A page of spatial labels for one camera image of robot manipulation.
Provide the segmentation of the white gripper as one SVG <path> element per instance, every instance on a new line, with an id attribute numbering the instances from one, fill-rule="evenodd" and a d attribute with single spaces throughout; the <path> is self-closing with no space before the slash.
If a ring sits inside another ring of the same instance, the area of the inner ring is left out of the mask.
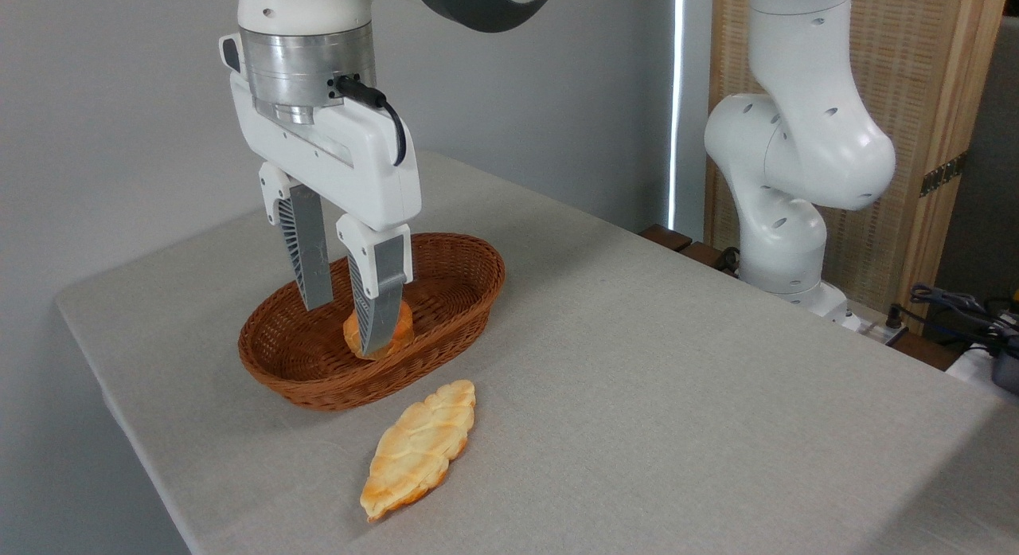
<path id="1" fill-rule="evenodd" d="M 347 100 L 315 108 L 311 124 L 277 122 L 257 111 L 239 73 L 232 72 L 230 87 L 245 141 L 268 161 L 259 171 L 267 218 L 283 232 L 307 311 L 334 301 L 320 195 L 350 213 L 336 232 L 347 249 L 361 352 L 375 354 L 392 341 L 403 286 L 412 282 L 410 228 L 403 224 L 422 209 L 412 140 L 394 166 L 396 128 L 384 112 Z"/>

